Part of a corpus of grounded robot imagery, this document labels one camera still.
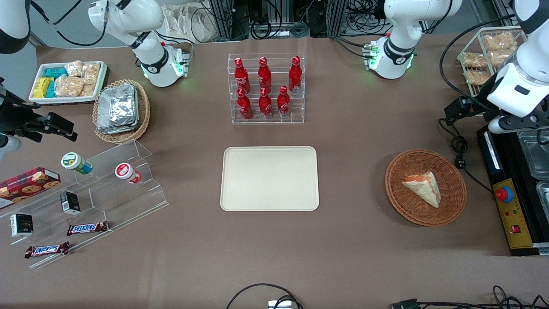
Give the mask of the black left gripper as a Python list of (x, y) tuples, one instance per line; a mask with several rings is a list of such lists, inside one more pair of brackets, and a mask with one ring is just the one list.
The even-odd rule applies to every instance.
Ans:
[(488, 100), (473, 97), (458, 97), (444, 108), (446, 114), (446, 125), (454, 125), (460, 119), (482, 116), (484, 121), (489, 122), (501, 115), (500, 108)]

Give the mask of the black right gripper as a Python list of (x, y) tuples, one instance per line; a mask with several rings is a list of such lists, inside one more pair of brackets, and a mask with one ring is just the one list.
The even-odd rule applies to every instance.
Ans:
[(3, 84), (0, 84), (0, 96), (1, 133), (24, 137), (37, 143), (42, 141), (42, 133), (61, 136), (71, 142), (77, 140), (73, 122), (56, 113), (42, 117), (35, 112), (38, 106), (26, 104), (20, 97), (6, 90)]

